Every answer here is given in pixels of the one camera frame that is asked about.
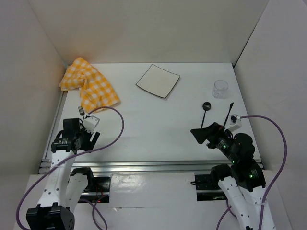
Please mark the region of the black fork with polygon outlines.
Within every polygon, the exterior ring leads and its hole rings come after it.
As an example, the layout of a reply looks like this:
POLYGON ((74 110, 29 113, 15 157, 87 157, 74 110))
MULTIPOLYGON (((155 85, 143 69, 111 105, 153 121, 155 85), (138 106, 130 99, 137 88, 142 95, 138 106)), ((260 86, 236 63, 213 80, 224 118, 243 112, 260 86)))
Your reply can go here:
POLYGON ((82 108, 82 106, 78 106, 78 111, 79 111, 79 114, 80 116, 85 119, 85 111, 84 109, 82 108))

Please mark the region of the black spoon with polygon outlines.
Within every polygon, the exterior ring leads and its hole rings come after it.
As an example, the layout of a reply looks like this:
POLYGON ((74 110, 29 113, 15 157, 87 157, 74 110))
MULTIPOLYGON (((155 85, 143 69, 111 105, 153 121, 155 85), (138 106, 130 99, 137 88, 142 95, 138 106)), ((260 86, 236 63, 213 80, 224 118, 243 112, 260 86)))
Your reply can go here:
POLYGON ((204 125, 204 120, 205 120, 205 116, 206 116, 206 112, 209 111, 211 109, 212 105, 210 102, 204 102, 202 105, 202 108, 204 110, 204 114, 203 114, 203 118, 202 118, 202 122, 201 122, 201 128, 203 128, 204 125))

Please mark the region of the black knife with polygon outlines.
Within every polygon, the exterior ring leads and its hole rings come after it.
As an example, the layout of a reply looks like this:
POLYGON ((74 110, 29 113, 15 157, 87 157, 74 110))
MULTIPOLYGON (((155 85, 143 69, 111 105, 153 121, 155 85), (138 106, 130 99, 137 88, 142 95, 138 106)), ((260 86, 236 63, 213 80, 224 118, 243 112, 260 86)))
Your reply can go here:
POLYGON ((231 110, 233 108, 233 105, 234 105, 234 102, 230 103, 230 105, 229 105, 229 110, 228 110, 228 113, 227 113, 227 116, 225 118, 224 125, 223 125, 224 127, 226 126, 226 123, 228 121, 228 118, 229 118, 230 112, 231 112, 231 110))

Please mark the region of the yellow white checkered cloth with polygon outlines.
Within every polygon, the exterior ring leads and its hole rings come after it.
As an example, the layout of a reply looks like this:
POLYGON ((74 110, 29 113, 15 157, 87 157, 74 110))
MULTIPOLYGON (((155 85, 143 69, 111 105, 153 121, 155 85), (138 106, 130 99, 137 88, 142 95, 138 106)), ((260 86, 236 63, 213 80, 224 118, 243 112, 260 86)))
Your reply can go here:
POLYGON ((59 87, 62 91, 78 89, 80 105, 86 113, 98 112, 101 106, 114 106, 120 102, 106 77, 81 57, 67 67, 59 87))

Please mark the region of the clear glass cup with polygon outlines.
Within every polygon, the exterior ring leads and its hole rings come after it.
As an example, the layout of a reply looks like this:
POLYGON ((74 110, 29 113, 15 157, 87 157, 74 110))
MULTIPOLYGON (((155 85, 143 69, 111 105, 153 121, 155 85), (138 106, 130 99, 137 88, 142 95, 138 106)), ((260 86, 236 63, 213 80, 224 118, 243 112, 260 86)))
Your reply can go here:
POLYGON ((213 85, 212 96, 216 99, 225 99, 229 85, 224 80, 216 80, 213 85))

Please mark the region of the white square plate black rim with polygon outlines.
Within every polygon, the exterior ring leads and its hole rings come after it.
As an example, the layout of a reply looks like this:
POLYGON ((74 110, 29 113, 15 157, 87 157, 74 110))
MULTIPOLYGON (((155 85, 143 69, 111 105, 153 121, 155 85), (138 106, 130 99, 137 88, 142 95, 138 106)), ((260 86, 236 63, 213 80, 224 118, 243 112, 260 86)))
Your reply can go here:
POLYGON ((154 96, 166 99, 179 79, 180 75, 152 64, 135 85, 154 96))

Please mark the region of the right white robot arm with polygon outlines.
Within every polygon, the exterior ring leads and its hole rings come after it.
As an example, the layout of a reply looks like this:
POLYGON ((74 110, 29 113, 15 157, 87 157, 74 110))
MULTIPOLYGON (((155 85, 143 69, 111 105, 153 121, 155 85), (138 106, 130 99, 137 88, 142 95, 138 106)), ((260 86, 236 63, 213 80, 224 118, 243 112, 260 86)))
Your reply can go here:
POLYGON ((241 230, 274 230, 275 224, 264 194, 266 181, 260 166, 253 159, 255 147, 245 133, 232 133, 214 122, 206 128, 191 130, 199 144, 220 150, 232 163, 212 167, 209 182, 221 188, 241 230))

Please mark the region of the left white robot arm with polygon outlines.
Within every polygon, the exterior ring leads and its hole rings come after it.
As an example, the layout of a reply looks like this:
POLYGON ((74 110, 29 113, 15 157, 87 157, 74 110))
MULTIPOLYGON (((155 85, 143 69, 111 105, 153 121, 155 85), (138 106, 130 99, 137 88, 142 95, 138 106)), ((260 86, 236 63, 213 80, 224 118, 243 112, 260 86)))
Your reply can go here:
POLYGON ((75 226, 73 211, 83 191, 95 186, 89 167, 73 169, 78 151, 92 150, 100 134, 95 132, 99 118, 87 116, 84 120, 63 120, 63 129, 51 144, 53 172, 35 208, 28 209, 27 223, 32 230, 72 230, 75 226))

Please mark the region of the aluminium front rail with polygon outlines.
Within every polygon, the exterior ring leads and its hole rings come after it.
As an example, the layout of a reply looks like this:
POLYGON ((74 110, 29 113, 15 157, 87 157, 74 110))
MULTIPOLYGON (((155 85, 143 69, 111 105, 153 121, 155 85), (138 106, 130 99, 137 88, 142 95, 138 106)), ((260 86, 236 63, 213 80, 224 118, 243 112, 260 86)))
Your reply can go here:
POLYGON ((232 165, 229 161, 75 161, 72 168, 89 167, 95 175, 116 173, 178 173, 209 172, 212 167, 220 164, 232 165))

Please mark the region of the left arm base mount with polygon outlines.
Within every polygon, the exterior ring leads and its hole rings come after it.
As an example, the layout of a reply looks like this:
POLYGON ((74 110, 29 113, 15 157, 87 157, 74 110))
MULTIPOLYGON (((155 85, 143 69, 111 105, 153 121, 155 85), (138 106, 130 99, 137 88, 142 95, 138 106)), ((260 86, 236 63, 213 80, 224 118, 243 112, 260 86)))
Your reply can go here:
POLYGON ((109 203, 110 201, 110 185, 111 177, 94 177, 92 179, 92 184, 90 187, 87 187, 82 192, 79 203, 84 203, 82 199, 90 201, 91 203, 109 203))

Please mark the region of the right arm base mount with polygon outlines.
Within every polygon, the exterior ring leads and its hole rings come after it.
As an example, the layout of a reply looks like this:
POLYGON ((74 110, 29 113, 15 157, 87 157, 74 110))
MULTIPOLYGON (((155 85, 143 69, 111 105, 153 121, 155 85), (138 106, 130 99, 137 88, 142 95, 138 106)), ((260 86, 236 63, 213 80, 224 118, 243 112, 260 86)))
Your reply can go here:
POLYGON ((224 192, 213 183, 209 174, 199 174, 194 177, 190 184, 196 188, 197 201, 226 200, 224 192))

